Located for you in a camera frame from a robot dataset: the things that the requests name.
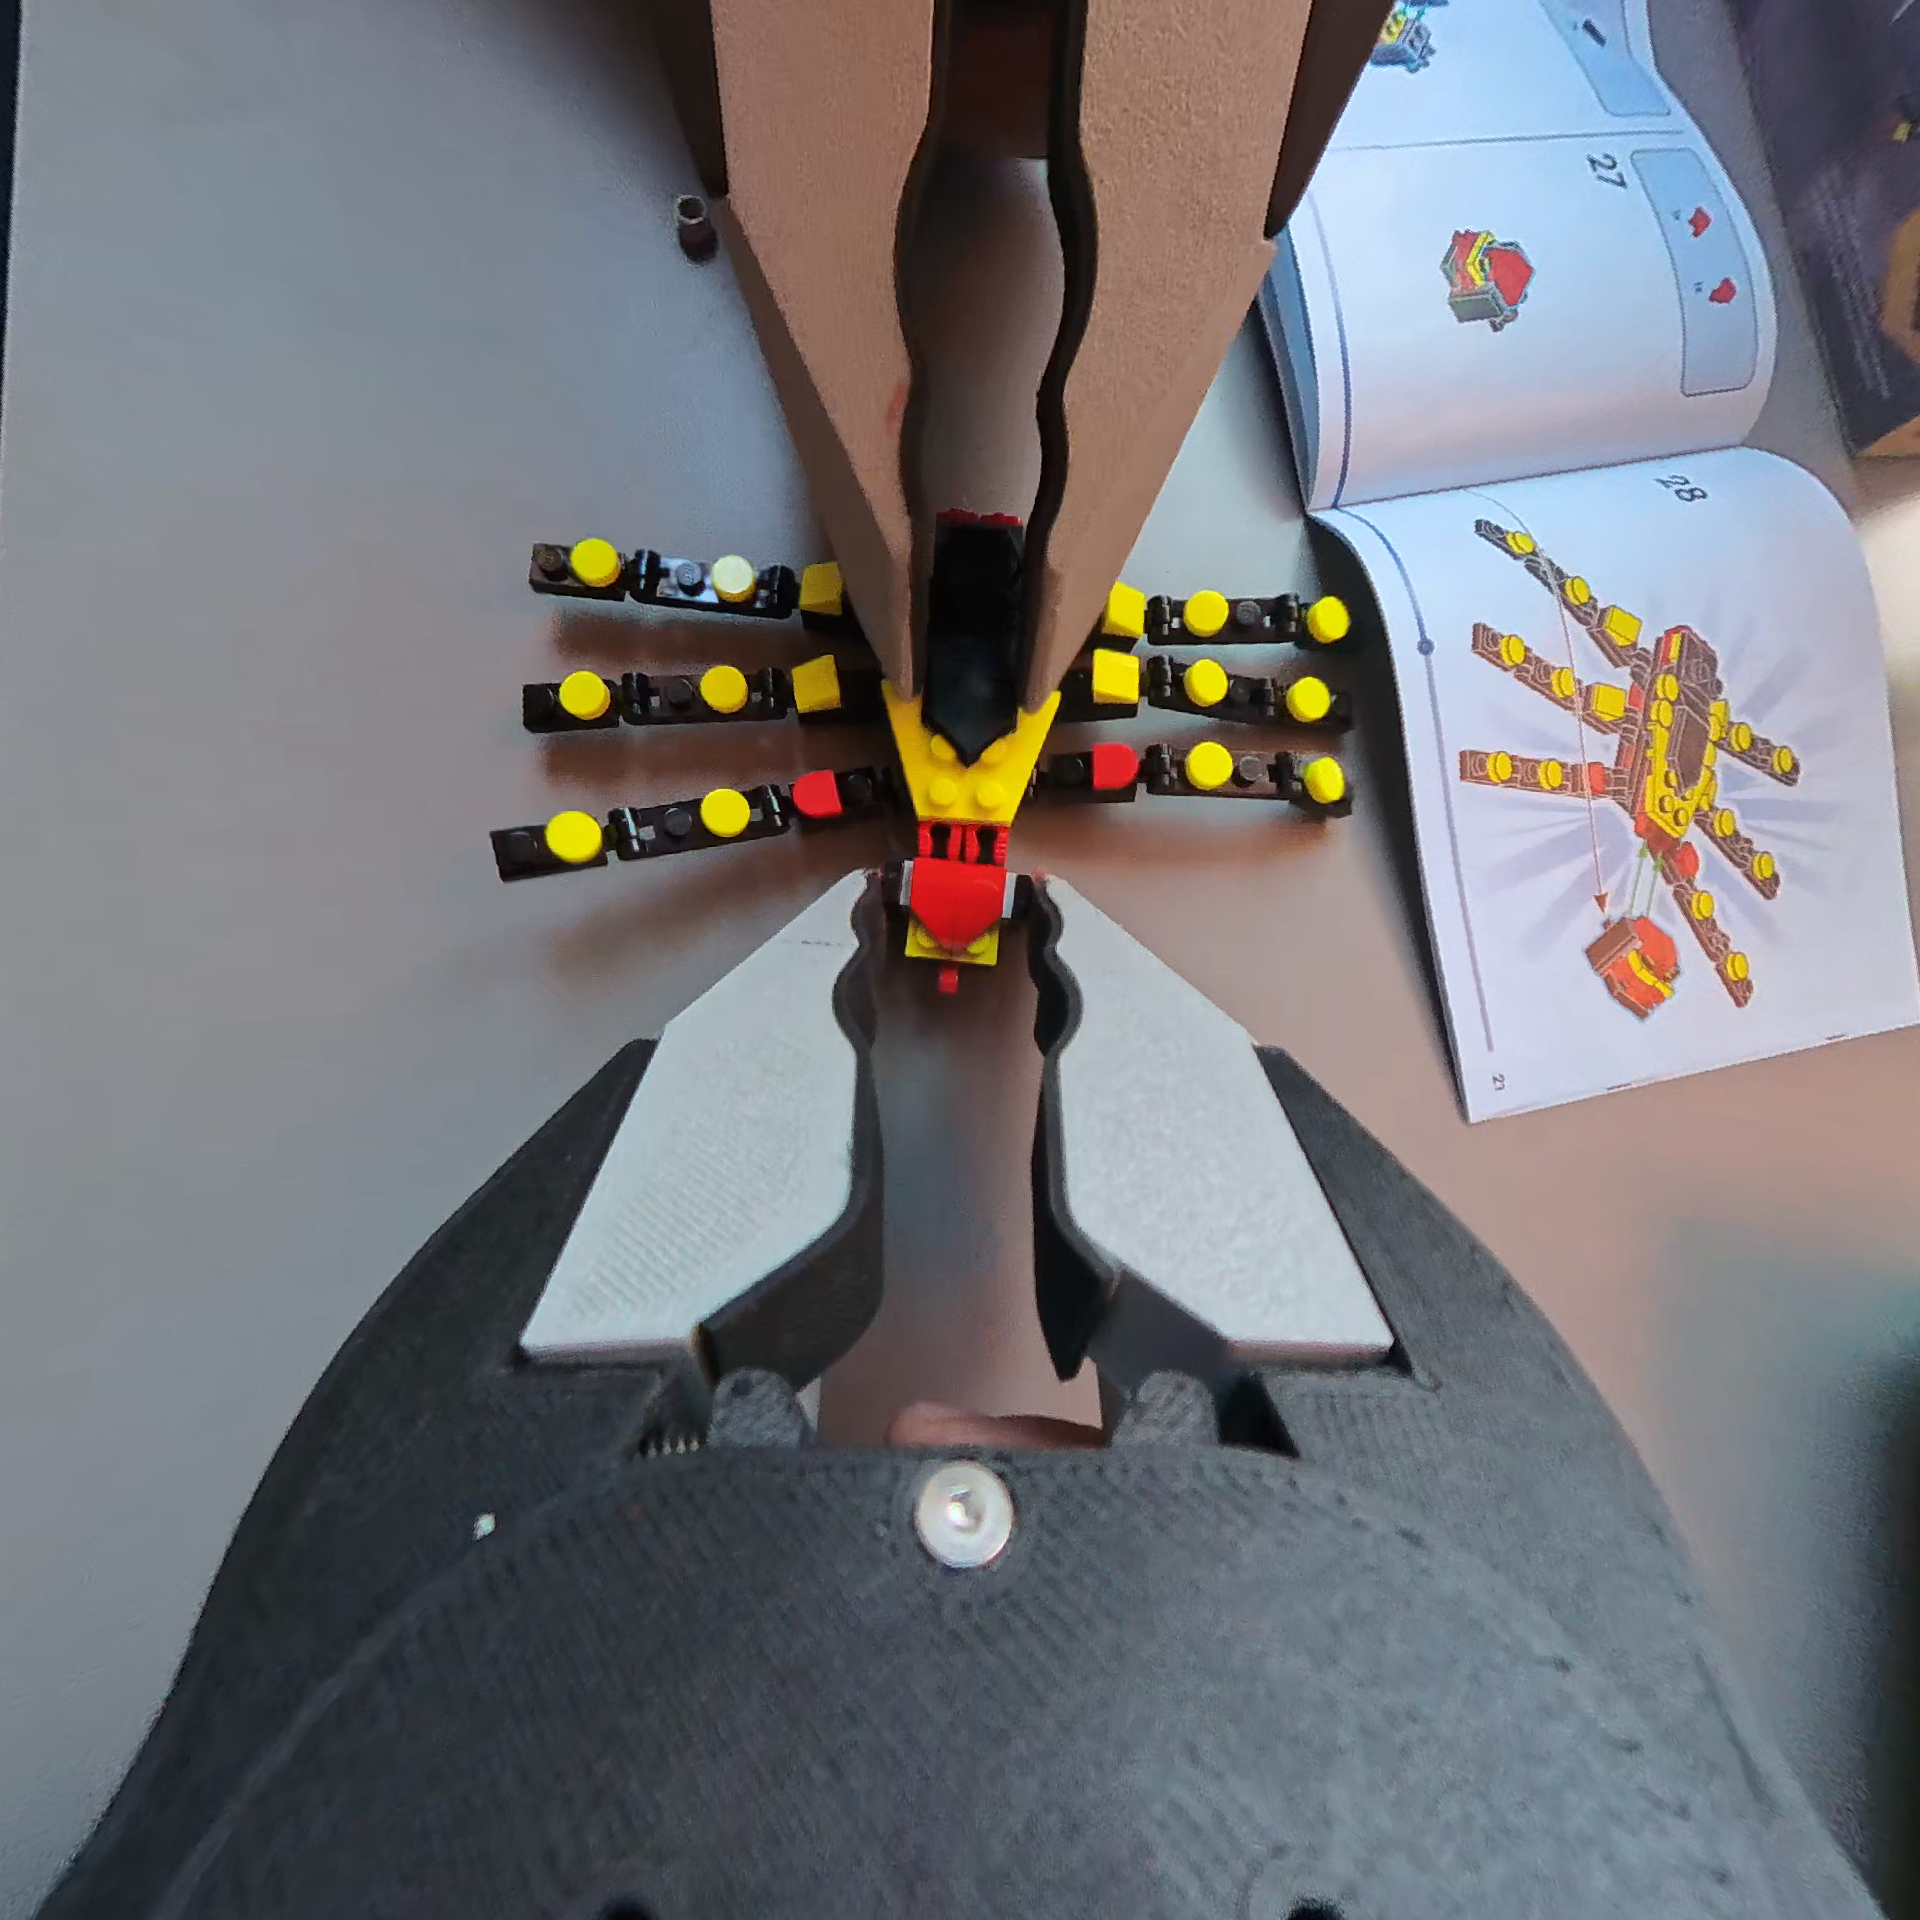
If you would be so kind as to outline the dark lego box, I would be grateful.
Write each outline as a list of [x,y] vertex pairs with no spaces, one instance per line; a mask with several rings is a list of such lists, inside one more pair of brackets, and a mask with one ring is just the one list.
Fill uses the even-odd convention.
[[1918,451],[1918,5],[1733,3],[1853,454]]

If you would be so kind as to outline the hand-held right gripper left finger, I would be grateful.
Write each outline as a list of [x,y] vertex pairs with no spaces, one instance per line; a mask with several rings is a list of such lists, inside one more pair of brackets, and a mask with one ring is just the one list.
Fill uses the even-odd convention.
[[876,1318],[880,883],[848,874],[660,1033],[523,1335],[537,1363],[814,1383]]

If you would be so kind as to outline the lego spider body with legs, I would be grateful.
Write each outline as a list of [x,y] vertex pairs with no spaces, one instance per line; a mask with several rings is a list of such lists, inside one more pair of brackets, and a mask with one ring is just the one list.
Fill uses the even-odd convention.
[[1202,641],[1287,643],[1315,653],[1347,641],[1352,611],[1336,596],[1188,597],[1143,596],[1116,583],[1092,643],[1068,665],[1055,692],[1021,708],[1010,641],[1021,612],[1026,528],[1017,516],[948,510],[936,523],[929,590],[929,660],[922,694],[899,692],[865,641],[850,589],[837,564],[714,562],[650,547],[620,550],[603,536],[534,541],[527,583],[537,596],[579,603],[634,603],[674,614],[736,614],[800,623],[834,641],[787,665],[743,668],[710,660],[686,674],[579,668],[562,681],[527,682],[521,716],[527,733],[603,733],[614,730],[727,730],[795,721],[826,730],[888,730],[891,759],[876,765],[809,770],[787,783],[714,788],[696,800],[613,806],[603,816],[564,809],[546,821],[490,833],[502,883],[566,874],[613,860],[642,863],[826,828],[839,821],[908,812],[918,854],[948,863],[1002,863],[1007,833],[1034,793],[1086,801],[1155,795],[1273,798],[1315,818],[1352,805],[1336,756],[1222,748],[1173,752],[1099,742],[1078,754],[1046,756],[1057,724],[1104,726],[1140,708],[1229,726],[1287,726],[1329,736],[1352,724],[1352,697],[1324,674],[1252,674],[1200,652]]

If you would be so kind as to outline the red yellow lego spider head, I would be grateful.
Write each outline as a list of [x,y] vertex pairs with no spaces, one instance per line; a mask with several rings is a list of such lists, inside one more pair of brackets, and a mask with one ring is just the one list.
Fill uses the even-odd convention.
[[998,863],[917,855],[899,868],[907,913],[903,956],[938,971],[938,993],[959,991],[962,971],[998,962],[1003,923],[1034,907],[1034,880]]

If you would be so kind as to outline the person's left hand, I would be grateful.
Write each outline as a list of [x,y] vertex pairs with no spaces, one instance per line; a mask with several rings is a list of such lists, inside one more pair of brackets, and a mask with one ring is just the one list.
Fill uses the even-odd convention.
[[938,140],[982,159],[1042,159],[1057,3],[945,3]]

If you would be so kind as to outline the person's right hand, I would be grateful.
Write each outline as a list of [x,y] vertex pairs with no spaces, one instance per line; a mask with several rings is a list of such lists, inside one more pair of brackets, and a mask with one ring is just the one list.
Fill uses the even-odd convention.
[[884,1444],[902,1450],[1099,1450],[1099,1426],[1036,1413],[975,1413],[956,1405],[902,1407]]

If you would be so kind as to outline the lego instruction booklet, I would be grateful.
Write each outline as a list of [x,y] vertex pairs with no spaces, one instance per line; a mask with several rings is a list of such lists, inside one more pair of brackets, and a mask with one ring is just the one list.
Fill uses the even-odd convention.
[[1777,301],[1648,8],[1394,5],[1261,306],[1467,1115],[1913,1025],[1870,569],[1743,445]]

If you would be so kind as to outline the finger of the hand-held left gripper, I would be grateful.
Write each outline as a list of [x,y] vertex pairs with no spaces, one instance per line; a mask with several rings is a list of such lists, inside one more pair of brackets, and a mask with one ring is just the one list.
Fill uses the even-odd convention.
[[806,484],[888,679],[917,691],[899,206],[933,89],[930,3],[714,3],[721,227]]
[[1077,3],[1046,178],[1064,256],[1023,556],[1026,700],[1055,692],[1270,264],[1307,3]]

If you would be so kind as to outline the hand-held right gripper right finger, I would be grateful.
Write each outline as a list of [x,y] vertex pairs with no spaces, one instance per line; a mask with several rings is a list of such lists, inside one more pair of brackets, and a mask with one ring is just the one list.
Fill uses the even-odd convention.
[[1034,1229],[1059,1377],[1366,1363],[1392,1331],[1253,1038],[1059,877],[1036,880]]

